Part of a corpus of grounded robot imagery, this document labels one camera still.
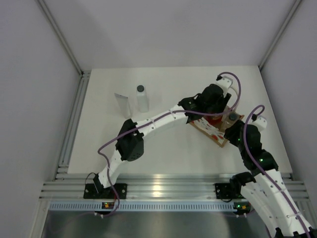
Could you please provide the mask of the canvas watermelon print bag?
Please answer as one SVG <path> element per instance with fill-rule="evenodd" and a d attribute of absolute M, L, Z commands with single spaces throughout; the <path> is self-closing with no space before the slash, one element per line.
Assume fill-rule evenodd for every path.
<path fill-rule="evenodd" d="M 219 147 L 223 148 L 228 140 L 224 138 L 225 130 L 222 129 L 222 123 L 229 113 L 224 114 L 222 117 L 221 123 L 219 123 L 217 125 L 209 124 L 207 122 L 207 120 L 205 119 L 205 116 L 203 116 L 201 119 L 198 119 L 198 120 L 191 122 L 190 125 L 192 125 L 194 128 L 196 128 L 202 134 L 206 135 L 209 139 L 211 139 Z"/>

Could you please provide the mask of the white bottle dark cap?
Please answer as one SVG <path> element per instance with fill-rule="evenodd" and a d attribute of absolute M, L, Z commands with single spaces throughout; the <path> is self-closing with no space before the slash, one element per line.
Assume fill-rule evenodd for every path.
<path fill-rule="evenodd" d="M 145 89 L 144 85 L 137 86 L 136 97 L 137 97 L 140 112 L 142 112 L 142 113 L 148 112 L 149 111 L 149 100 L 148 100 L 146 89 Z"/>

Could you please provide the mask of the silver tube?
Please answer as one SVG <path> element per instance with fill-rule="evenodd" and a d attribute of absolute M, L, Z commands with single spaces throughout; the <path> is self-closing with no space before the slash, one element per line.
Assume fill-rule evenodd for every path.
<path fill-rule="evenodd" d="M 131 117 L 131 109 L 128 97 L 115 93 L 114 94 L 122 115 L 128 119 Z"/>

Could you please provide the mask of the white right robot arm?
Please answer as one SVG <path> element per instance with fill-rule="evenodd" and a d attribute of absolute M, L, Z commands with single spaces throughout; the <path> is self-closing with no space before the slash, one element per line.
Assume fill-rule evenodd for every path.
<path fill-rule="evenodd" d="M 315 238 L 317 231 L 292 199 L 273 156 L 262 148 L 261 133 L 266 122 L 241 120 L 225 131 L 224 137 L 239 149 L 247 172 L 230 179 L 231 193 L 251 204 L 272 238 Z"/>

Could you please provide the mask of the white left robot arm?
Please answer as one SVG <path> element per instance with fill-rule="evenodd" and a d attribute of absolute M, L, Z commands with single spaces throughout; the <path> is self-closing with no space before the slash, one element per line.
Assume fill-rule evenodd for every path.
<path fill-rule="evenodd" d="M 159 132 L 185 125 L 204 116 L 218 117 L 224 115 L 231 95 L 228 90 L 231 83 L 215 83 L 206 87 L 194 97 L 182 99 L 173 108 L 143 121 L 126 120 L 118 136 L 111 140 L 115 150 L 111 158 L 106 159 L 106 167 L 95 174 L 93 182 L 85 185 L 84 198 L 106 198 L 119 175 L 123 163 L 133 162 L 144 153 L 144 142 Z"/>

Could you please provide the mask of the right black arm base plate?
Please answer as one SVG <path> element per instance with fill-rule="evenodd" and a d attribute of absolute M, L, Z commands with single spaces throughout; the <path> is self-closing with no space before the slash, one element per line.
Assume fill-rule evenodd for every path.
<path fill-rule="evenodd" d="M 230 202 L 233 199 L 243 198 L 230 183 L 215 183 L 214 187 L 216 198 L 223 202 Z"/>

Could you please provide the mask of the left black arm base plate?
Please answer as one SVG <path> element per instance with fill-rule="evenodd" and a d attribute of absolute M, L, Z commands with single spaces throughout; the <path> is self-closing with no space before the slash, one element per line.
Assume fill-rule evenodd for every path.
<path fill-rule="evenodd" d="M 101 192 L 97 192 L 95 185 L 93 183 L 88 183 L 85 185 L 84 199 L 126 199 L 127 195 L 127 184 L 126 183 L 116 183 L 114 185 L 117 195 L 115 195 L 111 187 L 102 189 Z"/>

